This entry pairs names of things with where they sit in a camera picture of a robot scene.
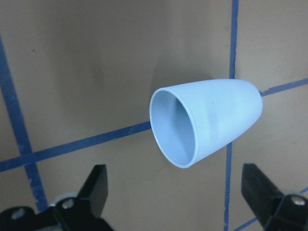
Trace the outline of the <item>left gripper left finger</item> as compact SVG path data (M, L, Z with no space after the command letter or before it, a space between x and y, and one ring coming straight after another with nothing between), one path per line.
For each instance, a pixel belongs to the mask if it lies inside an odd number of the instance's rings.
M63 198L53 213L64 231L106 231L101 214L108 197L106 165L95 165L76 196Z

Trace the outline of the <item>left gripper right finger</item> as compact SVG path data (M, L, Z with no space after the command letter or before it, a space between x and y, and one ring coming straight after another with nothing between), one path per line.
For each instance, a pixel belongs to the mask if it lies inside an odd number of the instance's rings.
M264 231L306 231L308 199L280 190L255 164L243 164L241 193Z

